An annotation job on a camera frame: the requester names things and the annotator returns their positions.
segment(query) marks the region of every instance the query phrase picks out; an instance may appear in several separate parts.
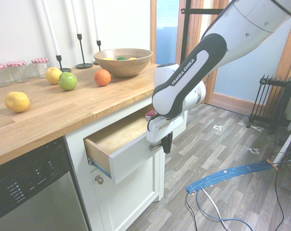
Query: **wooden bowl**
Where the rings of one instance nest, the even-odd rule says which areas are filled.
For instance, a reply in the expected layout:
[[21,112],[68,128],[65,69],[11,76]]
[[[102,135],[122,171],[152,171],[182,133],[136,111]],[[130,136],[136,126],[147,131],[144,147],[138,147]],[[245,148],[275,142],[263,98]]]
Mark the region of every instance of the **wooden bowl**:
[[94,59],[105,70],[116,77],[131,77],[141,72],[150,62],[152,51],[134,48],[110,49],[94,54]]

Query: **glass jar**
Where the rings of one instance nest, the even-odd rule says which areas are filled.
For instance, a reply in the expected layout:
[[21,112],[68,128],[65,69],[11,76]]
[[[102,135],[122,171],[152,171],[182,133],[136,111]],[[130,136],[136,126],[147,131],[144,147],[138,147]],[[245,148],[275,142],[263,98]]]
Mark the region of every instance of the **glass jar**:
[[38,78],[46,78],[46,71],[49,68],[49,59],[37,58],[32,59],[31,62],[34,65],[34,69]]
[[16,83],[23,83],[30,80],[25,61],[9,62],[7,65],[12,72]]
[[9,73],[7,72],[7,65],[0,64],[0,88],[11,84]]

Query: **cabinet panel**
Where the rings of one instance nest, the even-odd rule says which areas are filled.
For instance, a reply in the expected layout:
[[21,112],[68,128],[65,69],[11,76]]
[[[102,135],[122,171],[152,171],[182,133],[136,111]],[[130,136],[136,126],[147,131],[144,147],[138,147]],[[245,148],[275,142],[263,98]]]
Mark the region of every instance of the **cabinet panel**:
[[[99,169],[91,172],[105,231],[126,230],[158,196],[154,160],[155,157],[149,158],[117,185]],[[95,180],[98,175],[104,179],[102,184]]]

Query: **black candlestick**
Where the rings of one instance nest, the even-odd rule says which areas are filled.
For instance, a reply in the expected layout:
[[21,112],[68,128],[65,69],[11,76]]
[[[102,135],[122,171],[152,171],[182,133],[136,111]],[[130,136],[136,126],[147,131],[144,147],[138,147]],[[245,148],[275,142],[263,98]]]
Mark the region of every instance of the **black candlestick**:
[[76,65],[76,68],[79,68],[79,69],[89,68],[89,67],[93,66],[93,64],[86,64],[84,62],[83,49],[82,49],[82,43],[81,43],[82,35],[81,34],[77,34],[77,38],[79,39],[79,42],[80,42],[80,48],[81,48],[81,54],[82,54],[83,63]]
[[97,41],[96,41],[96,44],[98,45],[98,50],[101,51],[101,44],[102,44],[101,41],[100,41],[100,40],[97,40]]
[[56,58],[57,58],[57,61],[60,64],[60,70],[62,72],[71,72],[72,69],[70,69],[70,68],[62,68],[62,65],[61,65],[62,57],[61,57],[61,55],[56,55]]

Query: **dishwasher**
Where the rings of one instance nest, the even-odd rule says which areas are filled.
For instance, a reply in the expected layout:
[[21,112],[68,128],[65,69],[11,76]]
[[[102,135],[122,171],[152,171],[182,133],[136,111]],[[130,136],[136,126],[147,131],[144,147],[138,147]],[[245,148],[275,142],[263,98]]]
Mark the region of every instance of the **dishwasher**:
[[91,231],[63,138],[0,166],[0,231]]

